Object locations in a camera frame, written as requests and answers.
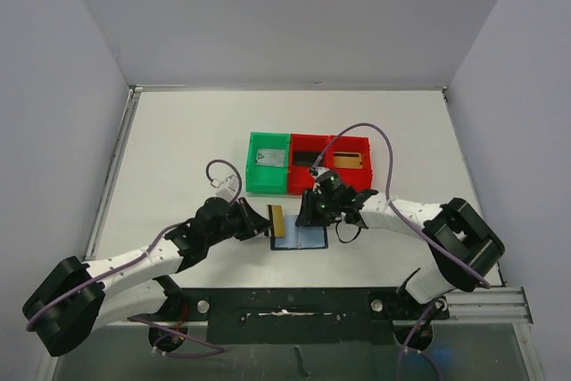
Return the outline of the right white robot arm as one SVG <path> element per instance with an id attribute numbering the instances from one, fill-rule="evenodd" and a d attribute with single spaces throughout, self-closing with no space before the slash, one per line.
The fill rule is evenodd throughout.
<path id="1" fill-rule="evenodd" d="M 505 245 L 464 199 L 414 203 L 377 190 L 356 191 L 338 173 L 311 168 L 314 186 L 302 193 L 298 227 L 353 225 L 358 232 L 383 229 L 425 242 L 434 258 L 400 285 L 400 312 L 418 317 L 429 302 L 451 291 L 471 293 L 505 253 Z"/>

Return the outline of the blue leather card holder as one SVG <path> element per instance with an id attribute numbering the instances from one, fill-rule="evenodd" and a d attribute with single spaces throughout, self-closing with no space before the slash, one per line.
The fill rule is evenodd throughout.
<path id="1" fill-rule="evenodd" d="M 323 227 L 297 227 L 297 217 L 285 215 L 284 237 L 271 237 L 271 251 L 320 250 L 328 248 L 327 229 Z"/>

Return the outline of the gold striped card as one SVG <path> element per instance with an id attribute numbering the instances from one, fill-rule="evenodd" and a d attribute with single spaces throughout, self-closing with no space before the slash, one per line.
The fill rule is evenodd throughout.
<path id="1" fill-rule="evenodd" d="M 267 236 L 271 238 L 285 238 L 286 225 L 282 206 L 277 204 L 269 204 L 267 209 L 270 222 L 270 228 Z"/>

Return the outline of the black VIP card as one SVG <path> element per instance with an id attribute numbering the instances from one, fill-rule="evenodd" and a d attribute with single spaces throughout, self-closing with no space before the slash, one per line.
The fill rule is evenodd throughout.
<path id="1" fill-rule="evenodd" d="M 299 167 L 311 167 L 318 159 L 320 152 L 314 151 L 294 151 L 292 155 L 292 165 Z"/>

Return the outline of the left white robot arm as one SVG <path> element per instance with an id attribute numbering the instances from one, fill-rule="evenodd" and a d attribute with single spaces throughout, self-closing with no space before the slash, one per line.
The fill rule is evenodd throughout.
<path id="1" fill-rule="evenodd" d="M 87 339 L 120 294 L 145 283 L 157 286 L 161 278 L 203 261 L 214 245 L 249 240 L 270 227 L 243 197 L 232 203 L 211 197 L 192 218 L 167 226 L 146 247 L 96 261 L 65 258 L 23 304 L 26 329 L 51 356 L 62 356 Z"/>

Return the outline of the white magnetic stripe card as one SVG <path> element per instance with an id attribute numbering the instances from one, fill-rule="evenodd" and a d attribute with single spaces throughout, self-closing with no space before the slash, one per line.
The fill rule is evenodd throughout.
<path id="1" fill-rule="evenodd" d="M 255 156 L 257 165 L 283 168 L 286 164 L 286 151 L 283 149 L 261 148 Z"/>

